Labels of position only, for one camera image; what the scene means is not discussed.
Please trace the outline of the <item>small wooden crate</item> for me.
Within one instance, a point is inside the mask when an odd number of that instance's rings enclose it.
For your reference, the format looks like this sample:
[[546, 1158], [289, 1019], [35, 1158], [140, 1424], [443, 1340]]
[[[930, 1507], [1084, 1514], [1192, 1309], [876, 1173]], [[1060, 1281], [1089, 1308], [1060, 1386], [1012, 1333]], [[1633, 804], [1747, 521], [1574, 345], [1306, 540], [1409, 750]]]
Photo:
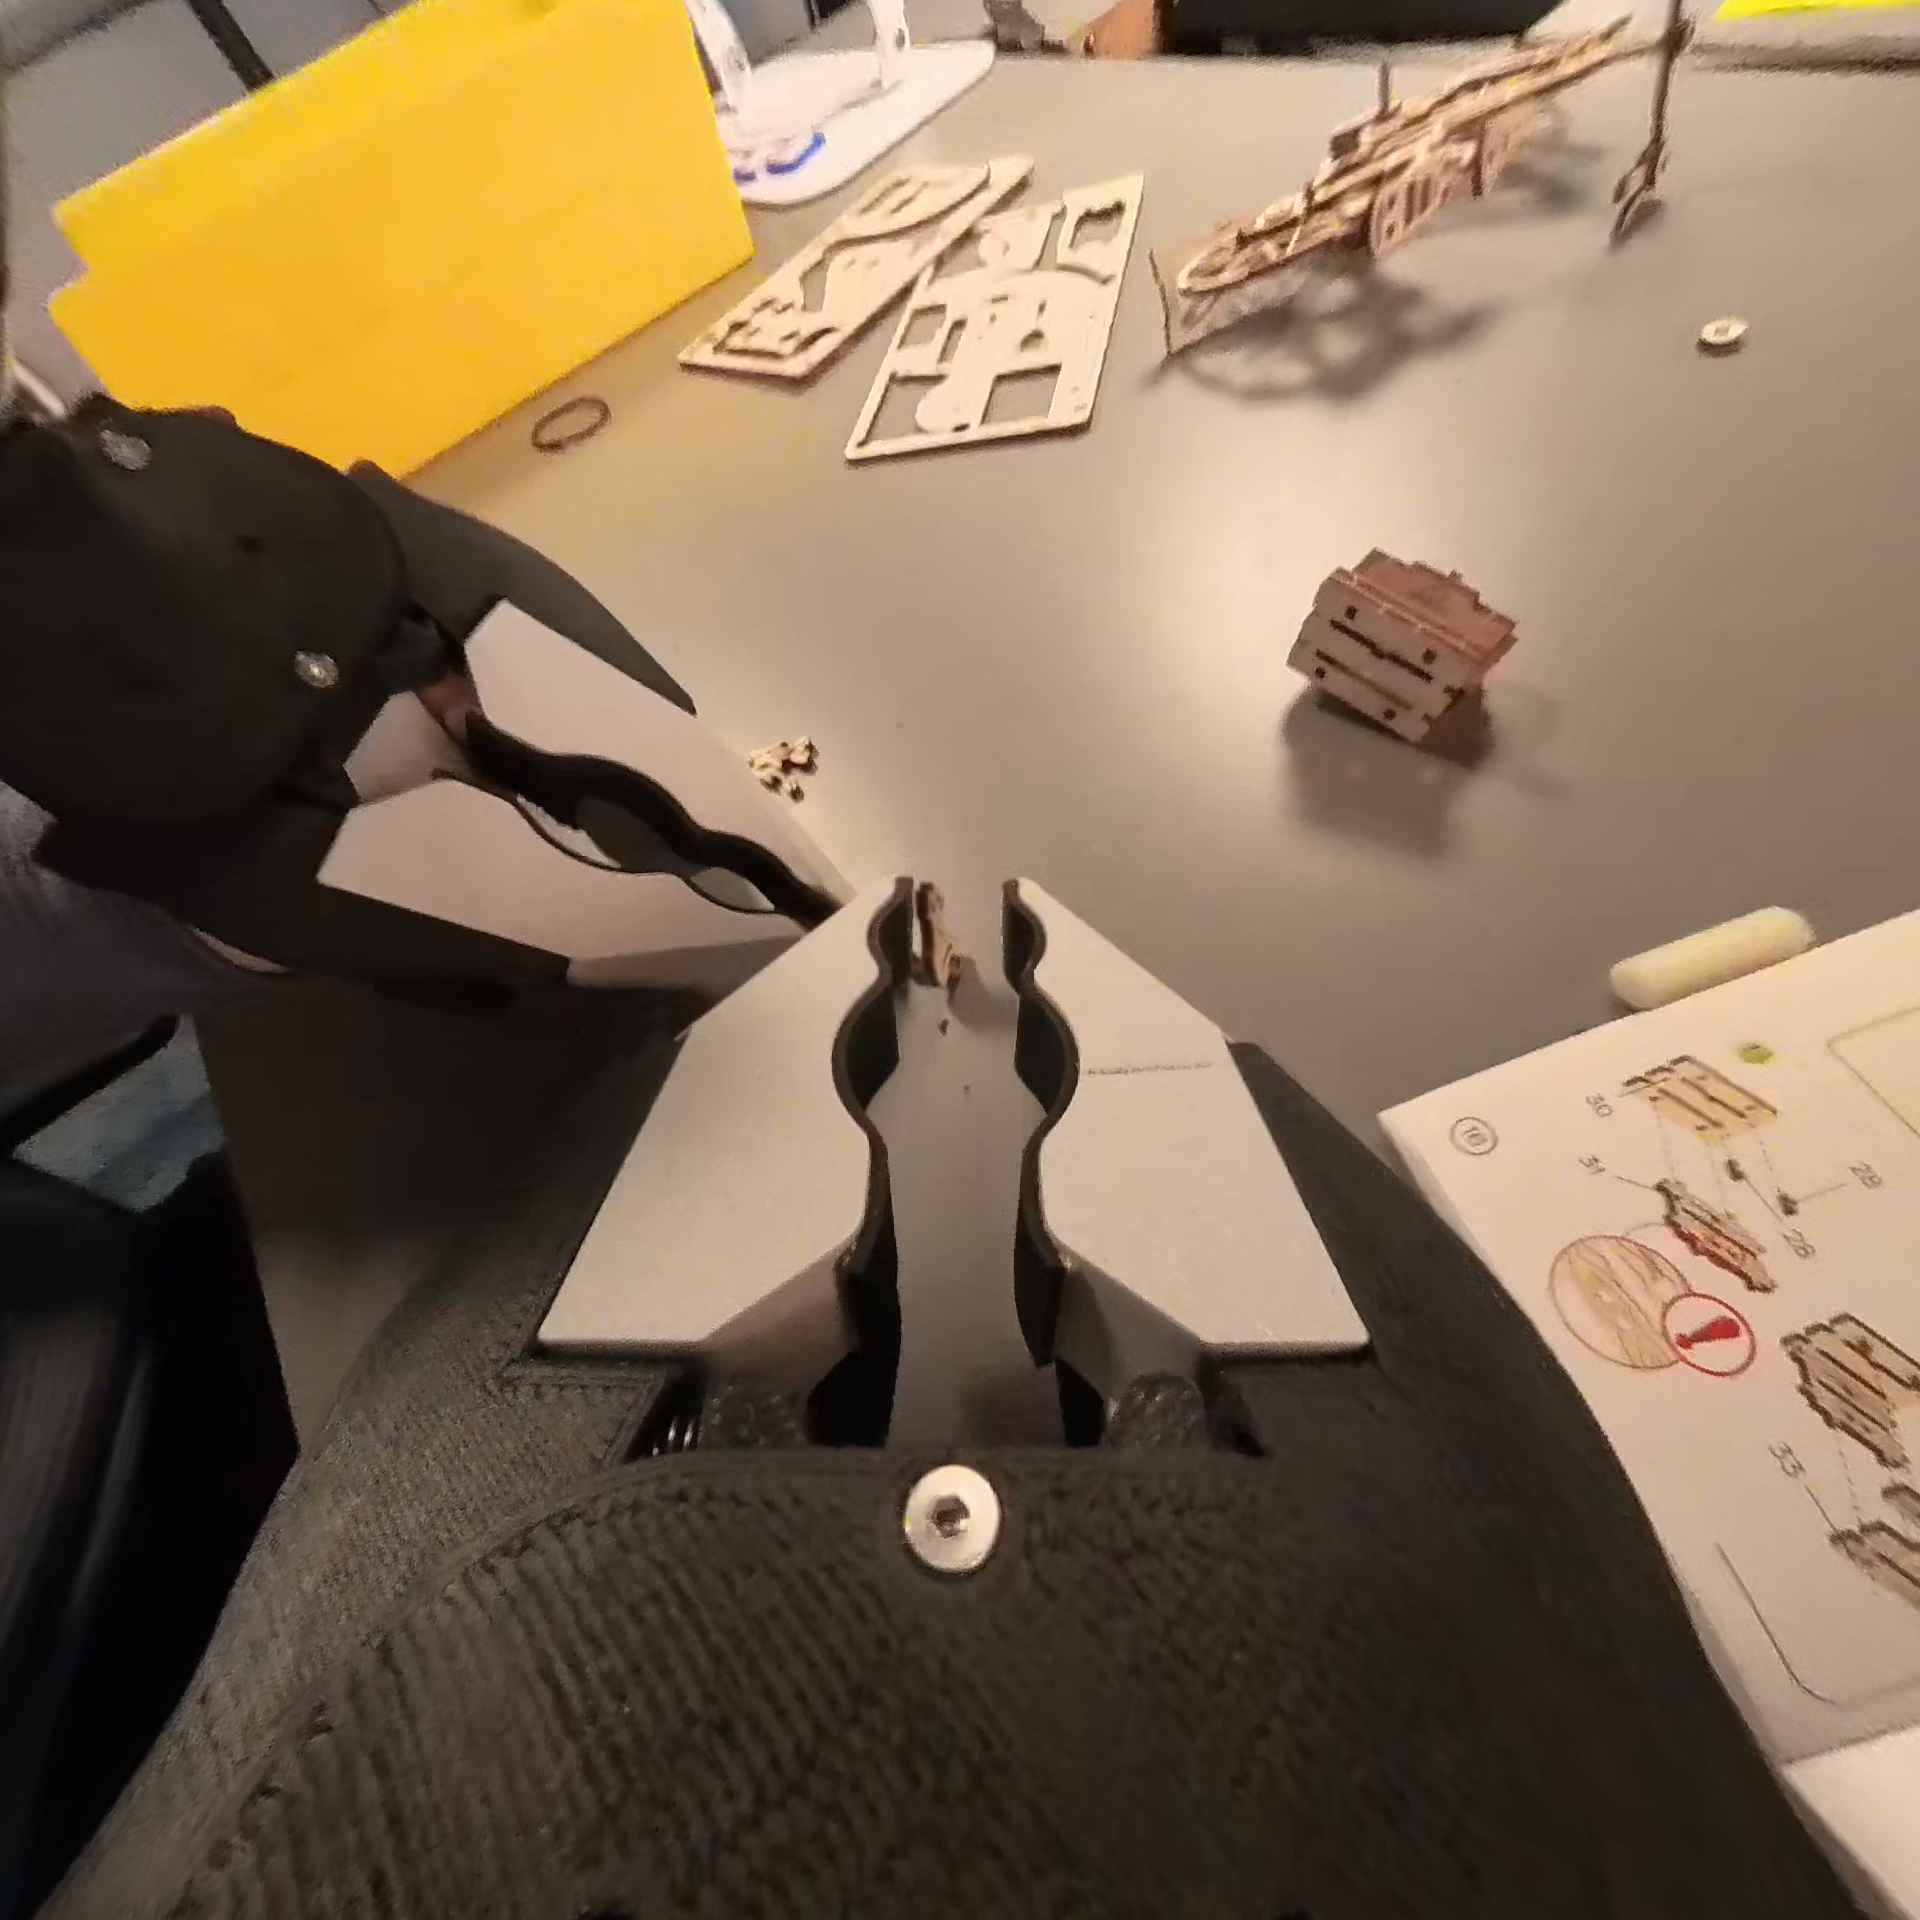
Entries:
[[1424, 746], [1481, 702], [1519, 640], [1519, 620], [1462, 574], [1377, 548], [1319, 584], [1288, 667], [1329, 705]]

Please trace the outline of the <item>white tablet stand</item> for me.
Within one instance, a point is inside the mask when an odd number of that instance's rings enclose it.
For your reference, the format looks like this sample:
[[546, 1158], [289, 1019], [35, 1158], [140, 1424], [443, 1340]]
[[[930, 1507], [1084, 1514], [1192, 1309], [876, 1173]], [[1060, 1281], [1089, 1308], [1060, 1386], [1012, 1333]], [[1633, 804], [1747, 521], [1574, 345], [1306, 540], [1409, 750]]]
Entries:
[[992, 72], [992, 37], [914, 42], [904, 2], [870, 2], [871, 48], [754, 64], [732, 13], [689, 2], [716, 80], [716, 123], [753, 208], [818, 201], [865, 174]]

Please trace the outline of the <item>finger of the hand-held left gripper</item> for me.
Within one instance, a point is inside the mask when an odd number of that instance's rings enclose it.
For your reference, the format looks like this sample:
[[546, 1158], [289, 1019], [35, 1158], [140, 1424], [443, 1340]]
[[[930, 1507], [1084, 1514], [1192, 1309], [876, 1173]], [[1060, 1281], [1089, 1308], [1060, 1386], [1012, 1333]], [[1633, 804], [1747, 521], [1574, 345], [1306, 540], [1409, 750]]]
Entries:
[[473, 780], [442, 781], [460, 924], [824, 924], [846, 877], [694, 714], [512, 605], [467, 643]]
[[343, 778], [323, 904], [468, 970], [506, 977], [516, 955], [598, 990], [727, 988], [801, 937], [756, 883], [633, 817], [591, 833], [482, 774], [419, 697], [387, 702]]

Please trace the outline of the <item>wooden bicycle model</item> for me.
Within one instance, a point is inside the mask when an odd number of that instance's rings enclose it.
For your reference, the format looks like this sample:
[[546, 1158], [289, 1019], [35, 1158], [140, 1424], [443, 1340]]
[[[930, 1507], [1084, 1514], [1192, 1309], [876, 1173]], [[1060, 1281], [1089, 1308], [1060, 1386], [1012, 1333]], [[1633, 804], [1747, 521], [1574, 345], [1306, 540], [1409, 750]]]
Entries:
[[1614, 250], [1625, 245], [1665, 204], [1673, 72], [1695, 35], [1689, 4], [1668, 4], [1658, 32], [1617, 17], [1584, 32], [1519, 37], [1422, 96], [1399, 94], [1382, 62], [1377, 106], [1329, 134], [1295, 194], [1153, 254], [1163, 355], [1281, 309], [1319, 272], [1379, 265], [1462, 198], [1491, 198], [1552, 104], [1608, 69], [1651, 59], [1649, 134], [1614, 186], [1608, 235]]

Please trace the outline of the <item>wooden part sheet round holes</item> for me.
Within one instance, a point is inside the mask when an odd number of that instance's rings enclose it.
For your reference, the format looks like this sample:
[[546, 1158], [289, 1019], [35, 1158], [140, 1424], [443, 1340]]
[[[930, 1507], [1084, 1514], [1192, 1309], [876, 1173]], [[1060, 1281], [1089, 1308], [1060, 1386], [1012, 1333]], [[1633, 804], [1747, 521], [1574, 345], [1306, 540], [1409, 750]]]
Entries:
[[689, 371], [810, 381], [1034, 174], [1034, 158], [916, 162], [870, 186], [682, 355]]

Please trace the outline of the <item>instruction booklet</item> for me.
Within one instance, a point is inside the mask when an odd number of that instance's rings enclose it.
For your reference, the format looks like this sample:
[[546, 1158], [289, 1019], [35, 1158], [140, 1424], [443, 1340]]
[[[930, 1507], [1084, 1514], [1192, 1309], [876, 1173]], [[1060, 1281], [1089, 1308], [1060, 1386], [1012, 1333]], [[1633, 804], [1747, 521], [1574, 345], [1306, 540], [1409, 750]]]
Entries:
[[1915, 1915], [1915, 915], [1382, 1125], [1591, 1406], [1816, 1833]]

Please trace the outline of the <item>pale wax stick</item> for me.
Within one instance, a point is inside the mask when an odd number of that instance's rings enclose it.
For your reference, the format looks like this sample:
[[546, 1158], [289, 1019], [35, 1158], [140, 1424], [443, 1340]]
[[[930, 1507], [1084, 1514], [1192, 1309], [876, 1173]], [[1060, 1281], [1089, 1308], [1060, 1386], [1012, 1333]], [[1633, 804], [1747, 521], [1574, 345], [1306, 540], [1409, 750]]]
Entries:
[[1619, 960], [1608, 977], [1611, 996], [1633, 1013], [1651, 1013], [1766, 970], [1818, 947], [1812, 924], [1784, 905], [1720, 921]]

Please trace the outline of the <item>teal chair seat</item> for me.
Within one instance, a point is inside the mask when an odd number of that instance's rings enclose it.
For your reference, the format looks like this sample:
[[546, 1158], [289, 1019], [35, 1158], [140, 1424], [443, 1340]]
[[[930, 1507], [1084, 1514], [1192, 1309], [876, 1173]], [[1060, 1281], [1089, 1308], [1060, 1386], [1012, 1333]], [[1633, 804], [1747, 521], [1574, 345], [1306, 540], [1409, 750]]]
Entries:
[[184, 1024], [150, 1061], [31, 1136], [16, 1158], [147, 1214], [224, 1148], [202, 1044]]

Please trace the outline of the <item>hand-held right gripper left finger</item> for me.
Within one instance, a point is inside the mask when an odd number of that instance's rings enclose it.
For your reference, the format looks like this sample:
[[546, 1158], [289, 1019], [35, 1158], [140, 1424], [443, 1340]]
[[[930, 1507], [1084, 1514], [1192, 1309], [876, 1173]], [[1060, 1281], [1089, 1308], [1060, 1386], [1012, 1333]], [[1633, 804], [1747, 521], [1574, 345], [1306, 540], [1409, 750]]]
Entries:
[[564, 1361], [768, 1388], [820, 1445], [882, 1445], [900, 1358], [890, 1152], [916, 884], [865, 889], [682, 1040], [538, 1331]]

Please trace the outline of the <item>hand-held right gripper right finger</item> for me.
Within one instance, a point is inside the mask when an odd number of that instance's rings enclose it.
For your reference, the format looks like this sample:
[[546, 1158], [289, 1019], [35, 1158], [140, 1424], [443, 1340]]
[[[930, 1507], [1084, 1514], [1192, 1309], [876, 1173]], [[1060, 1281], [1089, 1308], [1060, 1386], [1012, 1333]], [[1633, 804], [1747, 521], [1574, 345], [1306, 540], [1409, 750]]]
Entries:
[[1031, 877], [1001, 889], [1015, 1070], [1040, 1106], [1015, 1214], [1015, 1313], [1064, 1436], [1139, 1381], [1370, 1350], [1222, 1026]]

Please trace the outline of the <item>wooden part sheet square windows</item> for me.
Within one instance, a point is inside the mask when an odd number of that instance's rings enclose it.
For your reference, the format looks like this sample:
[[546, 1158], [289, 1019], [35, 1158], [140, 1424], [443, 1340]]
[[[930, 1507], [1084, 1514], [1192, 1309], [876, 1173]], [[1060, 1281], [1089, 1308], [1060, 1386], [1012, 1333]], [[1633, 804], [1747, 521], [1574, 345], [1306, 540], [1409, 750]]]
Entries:
[[992, 212], [924, 269], [848, 465], [1086, 429], [1144, 194], [1130, 174]]

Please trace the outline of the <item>yellow plastic bin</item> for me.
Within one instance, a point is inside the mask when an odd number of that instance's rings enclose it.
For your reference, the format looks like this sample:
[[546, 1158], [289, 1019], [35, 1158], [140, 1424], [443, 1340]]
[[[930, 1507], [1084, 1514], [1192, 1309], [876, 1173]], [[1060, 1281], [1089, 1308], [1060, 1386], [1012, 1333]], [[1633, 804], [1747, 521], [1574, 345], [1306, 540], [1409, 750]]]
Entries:
[[411, 4], [55, 225], [111, 396], [391, 473], [753, 258], [679, 2]]

